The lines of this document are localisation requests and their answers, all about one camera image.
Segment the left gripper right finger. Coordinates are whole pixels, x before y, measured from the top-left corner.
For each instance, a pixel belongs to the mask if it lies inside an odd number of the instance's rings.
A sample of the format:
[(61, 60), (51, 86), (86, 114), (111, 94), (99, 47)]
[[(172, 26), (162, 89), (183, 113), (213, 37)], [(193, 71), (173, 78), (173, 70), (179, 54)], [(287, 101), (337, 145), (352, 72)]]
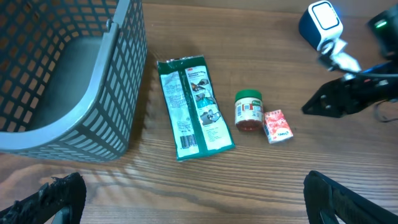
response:
[(322, 173), (312, 170), (303, 182), (310, 224), (395, 224), (397, 215), (376, 205)]

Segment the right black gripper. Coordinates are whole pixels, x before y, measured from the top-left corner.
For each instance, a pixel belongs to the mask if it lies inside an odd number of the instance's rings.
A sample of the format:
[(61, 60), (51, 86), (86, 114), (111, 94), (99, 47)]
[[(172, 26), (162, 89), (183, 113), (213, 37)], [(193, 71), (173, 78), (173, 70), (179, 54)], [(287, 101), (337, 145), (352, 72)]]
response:
[(361, 73), (323, 84), (302, 106), (302, 112), (340, 118), (380, 101), (394, 100), (397, 100), (397, 74)]

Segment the red juice carton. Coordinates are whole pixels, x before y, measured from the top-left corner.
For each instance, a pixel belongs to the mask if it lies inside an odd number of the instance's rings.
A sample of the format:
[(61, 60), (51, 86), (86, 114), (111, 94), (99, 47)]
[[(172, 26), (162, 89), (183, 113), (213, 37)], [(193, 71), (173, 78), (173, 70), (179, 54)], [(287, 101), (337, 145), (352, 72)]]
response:
[(293, 138), (293, 132), (281, 110), (264, 113), (264, 131), (270, 144)]

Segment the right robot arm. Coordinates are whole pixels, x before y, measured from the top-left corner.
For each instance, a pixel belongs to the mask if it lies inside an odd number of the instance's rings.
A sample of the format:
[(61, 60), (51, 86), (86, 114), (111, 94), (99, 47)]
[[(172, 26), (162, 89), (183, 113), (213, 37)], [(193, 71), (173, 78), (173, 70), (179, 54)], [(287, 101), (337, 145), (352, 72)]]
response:
[(318, 52), (318, 61), (341, 78), (323, 84), (302, 106), (310, 115), (340, 118), (374, 106), (374, 115), (385, 102), (397, 102), (397, 6), (373, 17), (367, 27), (375, 36), (386, 63), (362, 70), (358, 61), (345, 53), (347, 43), (340, 38), (343, 23), (329, 1), (318, 1), (300, 18), (300, 35)]

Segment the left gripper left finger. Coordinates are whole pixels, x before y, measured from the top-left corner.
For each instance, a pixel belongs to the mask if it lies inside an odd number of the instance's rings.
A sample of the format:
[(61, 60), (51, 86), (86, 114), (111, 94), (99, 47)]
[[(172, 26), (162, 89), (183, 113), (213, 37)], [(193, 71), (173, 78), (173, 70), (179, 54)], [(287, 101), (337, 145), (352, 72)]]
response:
[(83, 177), (74, 172), (66, 177), (54, 177), (24, 200), (1, 211), (1, 224), (53, 223), (79, 224), (86, 200), (86, 185)]

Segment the green lid spice jar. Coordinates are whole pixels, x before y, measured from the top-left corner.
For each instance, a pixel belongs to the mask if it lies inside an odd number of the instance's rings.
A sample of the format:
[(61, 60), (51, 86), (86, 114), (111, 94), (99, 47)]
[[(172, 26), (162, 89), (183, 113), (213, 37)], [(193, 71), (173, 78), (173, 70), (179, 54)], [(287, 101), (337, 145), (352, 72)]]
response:
[(260, 91), (245, 89), (235, 95), (235, 125), (240, 131), (258, 131), (264, 125), (264, 105)]

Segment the dark green box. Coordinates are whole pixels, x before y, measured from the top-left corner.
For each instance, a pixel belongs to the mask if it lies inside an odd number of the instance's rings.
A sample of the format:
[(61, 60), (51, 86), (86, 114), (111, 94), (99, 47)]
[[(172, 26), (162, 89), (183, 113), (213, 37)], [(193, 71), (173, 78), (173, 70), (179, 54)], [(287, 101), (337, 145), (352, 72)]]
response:
[(216, 102), (202, 55), (157, 62), (178, 161), (198, 159), (235, 147)]

